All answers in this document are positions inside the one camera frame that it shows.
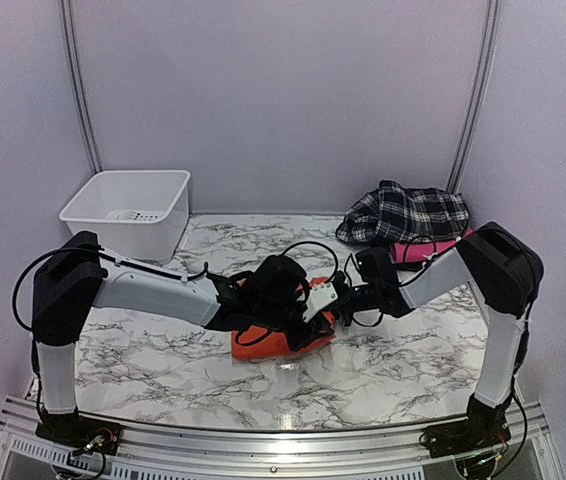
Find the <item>orange garment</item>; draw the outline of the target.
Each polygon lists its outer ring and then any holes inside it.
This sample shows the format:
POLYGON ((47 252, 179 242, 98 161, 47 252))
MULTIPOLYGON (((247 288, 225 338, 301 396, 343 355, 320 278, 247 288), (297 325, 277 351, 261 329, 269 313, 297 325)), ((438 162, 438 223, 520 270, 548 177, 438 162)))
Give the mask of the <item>orange garment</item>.
POLYGON ((283 333, 271 333, 267 338, 260 339, 267 331, 258 326, 250 327, 241 339, 246 343, 257 340, 257 343, 249 346, 240 345, 235 337, 238 335, 234 331, 231 335, 231 355, 235 360, 248 361, 258 360, 265 358, 283 357, 293 354, 305 354, 313 350, 318 350, 326 345, 329 345, 334 339, 335 334, 330 337, 322 338, 313 341, 309 346, 302 348, 299 351, 292 351, 287 345, 286 337, 283 333))

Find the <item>black white plaid skirt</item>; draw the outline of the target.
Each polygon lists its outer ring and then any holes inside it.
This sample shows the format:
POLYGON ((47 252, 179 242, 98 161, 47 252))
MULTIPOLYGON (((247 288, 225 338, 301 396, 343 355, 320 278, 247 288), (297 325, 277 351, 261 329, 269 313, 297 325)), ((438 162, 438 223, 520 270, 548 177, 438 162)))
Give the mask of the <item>black white plaid skirt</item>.
POLYGON ((349 208, 335 235, 346 244, 430 243, 456 240, 469 229, 470 211, 462 195, 382 180, 349 208))

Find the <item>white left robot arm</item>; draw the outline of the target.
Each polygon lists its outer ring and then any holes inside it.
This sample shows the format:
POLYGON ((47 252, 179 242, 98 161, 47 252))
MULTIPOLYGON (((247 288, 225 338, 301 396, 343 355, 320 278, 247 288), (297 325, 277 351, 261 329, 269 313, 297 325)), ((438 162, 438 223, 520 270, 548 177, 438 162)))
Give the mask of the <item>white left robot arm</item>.
POLYGON ((233 276, 207 268, 179 274, 108 250, 88 231, 40 255, 22 275, 32 279, 37 412, 41 424, 69 445, 82 444, 90 432, 77 405, 75 349, 93 312, 138 312, 237 335, 259 327, 282 334, 296 352, 332 335, 324 313, 338 298, 331 282, 311 285, 284 254, 233 276))

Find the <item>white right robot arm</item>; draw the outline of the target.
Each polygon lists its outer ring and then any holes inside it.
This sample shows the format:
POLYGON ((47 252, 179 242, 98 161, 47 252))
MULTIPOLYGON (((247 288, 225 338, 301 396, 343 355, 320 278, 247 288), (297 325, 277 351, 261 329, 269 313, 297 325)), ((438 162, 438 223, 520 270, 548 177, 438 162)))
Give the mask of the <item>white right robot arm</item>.
POLYGON ((496 433, 514 396, 544 275, 540 257, 507 229, 488 222, 406 279, 399 278, 389 252, 380 247, 362 250, 355 259, 362 284, 334 280, 336 299, 327 307, 343 318, 369 310, 401 318, 463 284, 478 287, 488 312, 487 345, 458 438, 469 448, 482 446, 496 433))

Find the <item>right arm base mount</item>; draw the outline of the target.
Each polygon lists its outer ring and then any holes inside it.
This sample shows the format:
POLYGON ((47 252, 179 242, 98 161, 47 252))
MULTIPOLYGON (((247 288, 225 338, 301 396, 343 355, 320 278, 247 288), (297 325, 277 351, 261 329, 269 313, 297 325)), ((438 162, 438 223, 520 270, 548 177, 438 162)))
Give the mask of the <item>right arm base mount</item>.
POLYGON ((509 425, 498 423, 486 431, 472 433, 468 420, 428 426, 419 437, 419 443, 431 458, 459 455, 492 446, 504 446, 511 439, 509 425))

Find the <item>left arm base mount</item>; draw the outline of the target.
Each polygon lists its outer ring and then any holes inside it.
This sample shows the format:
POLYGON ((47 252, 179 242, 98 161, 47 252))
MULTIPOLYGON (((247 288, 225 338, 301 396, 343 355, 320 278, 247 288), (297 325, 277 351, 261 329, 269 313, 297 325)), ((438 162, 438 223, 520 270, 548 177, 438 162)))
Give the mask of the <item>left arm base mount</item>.
POLYGON ((115 455, 118 450, 122 425, 80 414, 52 415, 37 425, 37 437, 48 440, 74 450, 86 452, 88 444, 101 437, 93 450, 98 448, 106 455, 115 455))

